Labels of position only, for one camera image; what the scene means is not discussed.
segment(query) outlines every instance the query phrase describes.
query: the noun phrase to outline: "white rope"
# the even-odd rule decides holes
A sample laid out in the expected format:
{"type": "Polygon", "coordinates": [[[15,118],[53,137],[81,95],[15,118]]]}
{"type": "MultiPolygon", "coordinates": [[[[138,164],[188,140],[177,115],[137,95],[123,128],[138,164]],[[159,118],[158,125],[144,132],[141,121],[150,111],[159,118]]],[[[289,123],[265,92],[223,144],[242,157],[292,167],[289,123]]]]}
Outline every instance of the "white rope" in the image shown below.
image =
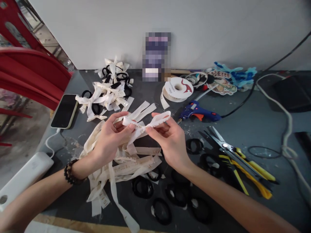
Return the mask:
{"type": "Polygon", "coordinates": [[[288,117],[288,127],[286,130],[286,133],[283,137],[283,144],[282,144],[282,155],[288,159],[288,161],[293,165],[298,177],[301,179],[301,181],[303,182],[303,184],[306,186],[309,194],[310,194],[310,199],[309,199],[309,205],[311,206],[311,187],[309,186],[309,184],[307,183],[307,181],[305,180],[305,178],[303,177],[301,171],[299,170],[296,162],[294,161],[294,159],[298,158],[298,154],[287,145],[287,141],[289,136],[292,134],[293,132],[293,118],[291,116],[291,114],[275,99],[272,99],[270,96],[267,95],[267,93],[261,88],[261,86],[259,86],[258,81],[263,79],[264,77],[270,76],[270,75],[274,75],[274,76],[278,76],[282,79],[285,79],[285,77],[277,75],[277,74],[267,74],[262,76],[261,78],[259,78],[256,82],[257,87],[259,88],[259,90],[261,90],[261,92],[271,101],[273,101],[274,103],[276,103],[287,115],[288,117]]]}

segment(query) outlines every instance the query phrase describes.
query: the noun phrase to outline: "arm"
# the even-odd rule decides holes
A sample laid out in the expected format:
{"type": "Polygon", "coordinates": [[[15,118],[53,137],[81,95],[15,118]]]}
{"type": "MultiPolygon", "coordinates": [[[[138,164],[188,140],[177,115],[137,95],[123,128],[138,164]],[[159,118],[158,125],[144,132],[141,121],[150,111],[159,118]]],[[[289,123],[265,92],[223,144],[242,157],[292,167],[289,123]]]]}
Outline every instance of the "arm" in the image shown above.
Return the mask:
{"type": "MultiPolygon", "coordinates": [[[[130,136],[134,126],[125,127],[121,121],[113,125],[113,122],[127,114],[128,112],[115,113],[105,122],[94,150],[73,164],[72,174],[76,178],[84,179],[114,159],[117,147],[130,136]]],[[[35,183],[1,213],[0,232],[8,230],[24,232],[37,214],[71,187],[72,185],[65,180],[63,170],[35,183]]]]}
{"type": "Polygon", "coordinates": [[[193,163],[178,170],[249,232],[299,232],[282,217],[193,163]]]}
{"type": "Polygon", "coordinates": [[[160,144],[172,168],[213,198],[249,232],[299,232],[267,207],[193,164],[186,152],[185,133],[172,118],[167,124],[146,131],[160,144]]]}

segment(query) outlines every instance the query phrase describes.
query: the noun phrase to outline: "person's left hand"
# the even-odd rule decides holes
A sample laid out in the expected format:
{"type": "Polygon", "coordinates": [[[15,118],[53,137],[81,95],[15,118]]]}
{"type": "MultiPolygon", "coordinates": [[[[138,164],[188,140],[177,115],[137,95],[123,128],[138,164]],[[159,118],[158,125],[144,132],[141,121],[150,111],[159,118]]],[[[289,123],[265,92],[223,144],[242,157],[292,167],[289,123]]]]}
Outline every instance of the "person's left hand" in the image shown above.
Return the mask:
{"type": "Polygon", "coordinates": [[[118,112],[112,114],[101,128],[97,144],[93,150],[93,156],[99,168],[115,158],[118,146],[126,143],[134,131],[135,125],[133,124],[124,126],[122,125],[123,121],[118,121],[114,124],[116,119],[126,116],[128,113],[118,112]]]}

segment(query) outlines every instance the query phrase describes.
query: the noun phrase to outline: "yellow handle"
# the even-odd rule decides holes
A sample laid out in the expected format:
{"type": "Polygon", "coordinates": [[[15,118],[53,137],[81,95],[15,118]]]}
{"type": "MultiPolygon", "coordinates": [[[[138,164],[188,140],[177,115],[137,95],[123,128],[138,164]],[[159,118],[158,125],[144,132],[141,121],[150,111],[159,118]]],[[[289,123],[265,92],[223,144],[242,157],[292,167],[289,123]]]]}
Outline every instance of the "yellow handle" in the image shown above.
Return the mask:
{"type": "Polygon", "coordinates": [[[246,159],[246,156],[242,153],[241,149],[236,147],[236,152],[237,152],[237,155],[241,156],[242,158],[246,159]]]}
{"type": "Polygon", "coordinates": [[[267,180],[270,180],[270,181],[276,181],[276,178],[273,175],[271,175],[269,172],[264,170],[257,163],[255,163],[254,161],[248,161],[246,159],[246,156],[242,153],[240,148],[236,148],[236,152],[240,157],[242,157],[244,160],[246,160],[246,162],[248,162],[256,171],[258,171],[264,178],[266,178],[267,180]]]}
{"type": "Polygon", "coordinates": [[[262,196],[266,199],[270,199],[272,197],[272,194],[269,192],[268,189],[266,189],[261,183],[259,183],[257,180],[255,180],[254,177],[252,177],[247,171],[244,170],[244,168],[242,168],[237,162],[235,162],[234,160],[232,160],[232,163],[237,166],[238,169],[240,169],[247,178],[249,178],[259,189],[260,193],[262,194],[262,196]]]}
{"type": "Polygon", "coordinates": [[[234,175],[236,176],[237,181],[239,182],[239,184],[240,184],[240,186],[241,186],[243,192],[244,192],[247,196],[249,196],[249,193],[248,193],[248,191],[247,191],[247,189],[246,189],[246,187],[245,187],[243,181],[241,180],[239,173],[237,172],[236,168],[234,167],[234,164],[233,164],[233,162],[232,162],[232,159],[230,159],[229,156],[225,156],[225,155],[219,155],[219,157],[220,157],[220,158],[223,158],[223,159],[226,159],[226,160],[228,161],[228,162],[227,162],[227,161],[224,161],[224,160],[223,160],[223,162],[227,162],[227,163],[231,163],[231,164],[232,164],[231,168],[232,168],[232,170],[233,170],[234,175]]]}

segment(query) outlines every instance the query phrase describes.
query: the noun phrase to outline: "blue glue gun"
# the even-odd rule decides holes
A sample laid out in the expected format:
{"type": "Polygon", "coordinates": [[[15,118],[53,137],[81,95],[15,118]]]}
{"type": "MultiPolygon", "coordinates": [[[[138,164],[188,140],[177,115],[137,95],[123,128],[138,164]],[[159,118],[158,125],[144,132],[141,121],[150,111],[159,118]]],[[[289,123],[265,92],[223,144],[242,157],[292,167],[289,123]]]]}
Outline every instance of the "blue glue gun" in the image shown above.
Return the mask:
{"type": "Polygon", "coordinates": [[[200,121],[202,121],[203,117],[209,119],[212,122],[219,121],[221,119],[219,114],[201,108],[199,106],[199,102],[193,100],[182,111],[178,123],[180,123],[182,120],[188,119],[192,115],[196,116],[200,121]]]}

